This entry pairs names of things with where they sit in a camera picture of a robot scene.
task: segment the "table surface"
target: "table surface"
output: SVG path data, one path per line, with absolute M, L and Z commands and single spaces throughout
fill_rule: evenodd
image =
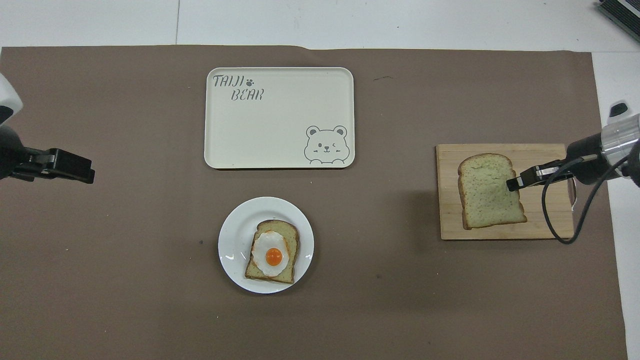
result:
M 0 46 L 154 44 L 589 51 L 603 124 L 617 100 L 640 110 L 640 44 L 592 1 L 21 1 L 0 12 Z M 617 179 L 609 196 L 628 357 L 640 359 L 640 192 Z

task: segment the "black cable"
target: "black cable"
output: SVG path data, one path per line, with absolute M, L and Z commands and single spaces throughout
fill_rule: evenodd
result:
M 620 165 L 624 164 L 624 162 L 626 162 L 627 160 L 628 160 L 628 156 L 625 156 L 624 158 L 620 159 L 617 163 L 611 165 L 607 169 L 607 171 L 605 171 L 604 174 L 602 174 L 602 176 L 600 176 L 598 178 L 598 181 L 596 181 L 596 183 L 593 185 L 593 189 L 591 189 L 591 193 L 589 194 L 589 197 L 587 198 L 587 201 L 584 203 L 584 207 L 582 209 L 582 214 L 580 215 L 580 220 L 578 220 L 578 226 L 575 228 L 575 232 L 574 232 L 573 236 L 571 238 L 569 238 L 569 239 L 563 239 L 562 237 L 560 237 L 560 235 L 558 235 L 556 230 L 554 230 L 554 227 L 551 225 L 551 220 L 549 220 L 549 214 L 547 213 L 547 188 L 549 187 L 549 185 L 551 183 L 554 182 L 554 180 L 558 176 L 563 174 L 563 172 L 566 172 L 569 168 L 571 168 L 572 166 L 574 166 L 574 165 L 576 165 L 578 163 L 582 163 L 584 161 L 584 159 L 583 158 L 577 158 L 577 159 L 569 161 L 568 163 L 566 163 L 562 167 L 560 167 L 556 172 L 554 172 L 547 179 L 547 182 L 545 183 L 545 186 L 542 188 L 542 213 L 545 216 L 545 221 L 547 222 L 547 226 L 549 226 L 549 230 L 551 230 L 551 233 L 556 237 L 556 239 L 558 241 L 560 241 L 561 243 L 563 243 L 565 245 L 569 245 L 569 244 L 573 243 L 578 238 L 578 235 L 580 234 L 580 230 L 582 230 L 582 225 L 584 223 L 584 219 L 587 217 L 587 211 L 589 211 L 589 206 L 591 205 L 591 201 L 593 201 L 593 198 L 595 197 L 596 192 L 598 191 L 600 186 L 602 186 L 602 183 L 604 183 L 605 180 L 609 177 L 611 172 L 616 170 L 618 167 L 620 167 Z

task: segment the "egg yolk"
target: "egg yolk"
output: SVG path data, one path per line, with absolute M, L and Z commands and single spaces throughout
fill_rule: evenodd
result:
M 282 261 L 282 253 L 274 247 L 267 250 L 267 254 L 264 257 L 267 260 L 267 264 L 271 266 L 276 266 Z

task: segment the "cutting board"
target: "cutting board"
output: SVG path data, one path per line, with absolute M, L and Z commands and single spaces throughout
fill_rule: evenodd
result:
M 458 166 L 476 154 L 494 152 L 511 159 L 513 170 L 520 173 L 566 156 L 561 143 L 482 143 L 440 144 L 436 146 L 438 163 L 438 200 L 440 203 L 440 232 L 443 240 L 491 239 L 549 239 L 549 231 L 542 213 L 542 186 L 520 190 L 520 202 L 528 221 L 520 224 L 495 225 L 482 229 L 465 230 L 462 227 L 462 204 L 458 192 Z M 547 210 L 556 232 L 563 238 L 573 235 L 572 205 L 567 182 L 549 186 Z

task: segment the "bear drawing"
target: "bear drawing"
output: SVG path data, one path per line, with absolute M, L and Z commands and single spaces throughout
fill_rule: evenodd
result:
M 317 126 L 307 129 L 307 147 L 305 157 L 310 164 L 343 163 L 349 157 L 347 129 L 336 126 L 333 130 L 320 130 Z

